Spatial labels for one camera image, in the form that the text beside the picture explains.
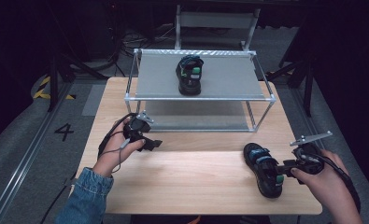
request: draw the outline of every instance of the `dark background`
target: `dark background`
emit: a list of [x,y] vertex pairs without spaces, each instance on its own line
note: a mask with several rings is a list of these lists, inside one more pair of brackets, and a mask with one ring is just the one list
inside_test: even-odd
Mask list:
[[[282,60],[312,59],[315,79],[369,180],[369,1],[335,0],[325,6],[268,8],[262,10],[259,25],[301,26]],[[133,18],[134,13],[128,13],[133,7],[144,13]],[[54,53],[64,52],[82,62],[108,57],[115,44],[111,38],[119,41],[126,26],[152,38],[154,28],[172,22],[172,14],[164,11],[174,15],[175,7],[0,1],[0,133],[33,102],[30,89],[48,71]],[[290,16],[282,20],[282,14]]]

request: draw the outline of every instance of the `sleeve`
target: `sleeve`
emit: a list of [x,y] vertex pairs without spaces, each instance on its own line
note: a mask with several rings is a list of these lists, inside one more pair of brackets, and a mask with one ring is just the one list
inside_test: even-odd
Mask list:
[[106,211],[106,196],[113,183],[113,178],[84,168],[55,223],[102,223]]

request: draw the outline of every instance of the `wooden table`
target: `wooden table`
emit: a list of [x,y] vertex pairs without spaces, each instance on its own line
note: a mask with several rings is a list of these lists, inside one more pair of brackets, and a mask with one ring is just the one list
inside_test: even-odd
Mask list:
[[[83,167],[93,167],[100,142],[114,121],[127,114],[123,100],[127,81],[124,77],[108,80],[78,173]],[[137,78],[133,78],[133,88],[136,82]],[[269,148],[280,164],[294,159],[289,143],[295,138],[277,94],[276,97],[256,133],[145,133],[163,143],[153,151],[136,151],[122,164],[114,174],[106,211],[188,215],[321,213],[320,203],[307,186],[299,185],[294,178],[285,176],[279,198],[263,197],[255,174],[245,164],[243,147],[250,142]]]

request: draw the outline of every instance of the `black shoe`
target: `black shoe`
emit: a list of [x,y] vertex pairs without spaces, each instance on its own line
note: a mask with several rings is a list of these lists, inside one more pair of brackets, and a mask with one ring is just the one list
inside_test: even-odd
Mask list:
[[197,55],[187,55],[176,67],[178,90],[183,95],[198,95],[201,93],[202,65],[204,61]]
[[278,175],[275,167],[277,160],[271,157],[269,150],[255,143],[249,143],[243,149],[246,164],[257,176],[260,193],[267,198],[277,198],[282,193],[283,175]]

